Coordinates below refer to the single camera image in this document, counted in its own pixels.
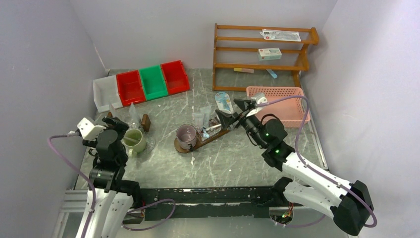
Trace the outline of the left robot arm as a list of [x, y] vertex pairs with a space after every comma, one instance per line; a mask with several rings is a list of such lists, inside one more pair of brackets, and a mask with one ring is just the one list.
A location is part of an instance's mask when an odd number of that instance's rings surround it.
[[122, 139], [129, 125], [113, 117], [102, 121], [83, 118], [77, 124], [83, 145], [96, 151], [78, 238], [115, 237], [128, 210], [142, 205], [139, 183], [123, 179], [129, 157]]

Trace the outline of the toothpaste tube red cap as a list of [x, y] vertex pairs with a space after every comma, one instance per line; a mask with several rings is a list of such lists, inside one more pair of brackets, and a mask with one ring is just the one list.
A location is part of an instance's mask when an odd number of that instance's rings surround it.
[[204, 127], [204, 120], [205, 120], [204, 113], [193, 113], [193, 126], [198, 129], [202, 130]]

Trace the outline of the brown wooden block holder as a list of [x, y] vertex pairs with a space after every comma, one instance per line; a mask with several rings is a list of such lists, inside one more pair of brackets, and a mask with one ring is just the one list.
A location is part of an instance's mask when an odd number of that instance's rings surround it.
[[151, 127], [151, 121], [148, 114], [143, 114], [142, 118], [139, 120], [140, 128], [145, 131], [149, 132]]

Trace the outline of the white toothbrush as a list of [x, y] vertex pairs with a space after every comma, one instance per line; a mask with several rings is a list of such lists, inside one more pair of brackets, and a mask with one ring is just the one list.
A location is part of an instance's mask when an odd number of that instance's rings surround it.
[[215, 124], [215, 125], [210, 125], [209, 127], [207, 127], [207, 129], [212, 130], [212, 129], [215, 129], [215, 128], [218, 128], [218, 127], [221, 127], [221, 124], [220, 123], [219, 124]]

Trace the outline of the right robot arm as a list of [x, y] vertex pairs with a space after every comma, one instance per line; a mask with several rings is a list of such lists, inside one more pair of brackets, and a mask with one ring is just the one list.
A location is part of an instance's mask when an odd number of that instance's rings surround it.
[[306, 183], [301, 185], [286, 177], [279, 179], [271, 188], [275, 204], [297, 203], [314, 209], [330, 217], [339, 229], [351, 236], [358, 236], [364, 227], [377, 226], [373, 202], [365, 183], [337, 177], [305, 159], [298, 145], [289, 146], [284, 141], [287, 132], [277, 116], [267, 114], [267, 122], [256, 117], [261, 108], [271, 104], [266, 98], [258, 101], [235, 99], [234, 103], [240, 107], [241, 113], [215, 111], [222, 128], [241, 126], [251, 143], [264, 150], [262, 157], [270, 167]]

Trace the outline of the grey toothbrush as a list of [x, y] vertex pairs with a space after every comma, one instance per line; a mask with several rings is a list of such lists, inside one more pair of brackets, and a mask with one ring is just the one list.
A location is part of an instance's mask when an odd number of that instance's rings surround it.
[[127, 141], [130, 141], [130, 142], [132, 142], [134, 144], [137, 144], [137, 143], [140, 142], [139, 140], [136, 140], [136, 139], [133, 139], [133, 138], [129, 138], [129, 137], [126, 137], [126, 136], [124, 137], [124, 139], [127, 140]]

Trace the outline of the pale green mug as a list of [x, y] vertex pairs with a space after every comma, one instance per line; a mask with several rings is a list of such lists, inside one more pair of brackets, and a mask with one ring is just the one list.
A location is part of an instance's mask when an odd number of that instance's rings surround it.
[[136, 157], [146, 148], [146, 139], [139, 129], [128, 129], [122, 139], [123, 145], [128, 150], [129, 157]]

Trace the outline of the purple mug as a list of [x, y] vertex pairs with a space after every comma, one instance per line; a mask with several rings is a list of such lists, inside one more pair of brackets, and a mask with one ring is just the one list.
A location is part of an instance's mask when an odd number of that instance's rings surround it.
[[197, 143], [197, 131], [192, 125], [181, 125], [176, 131], [176, 140], [182, 149], [192, 151]]

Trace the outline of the white enamel mug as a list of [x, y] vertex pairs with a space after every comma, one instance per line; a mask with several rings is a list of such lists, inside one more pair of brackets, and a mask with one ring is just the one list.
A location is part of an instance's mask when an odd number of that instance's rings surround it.
[[97, 152], [94, 153], [94, 148], [91, 148], [88, 150], [88, 154], [92, 157], [96, 157], [97, 156]]

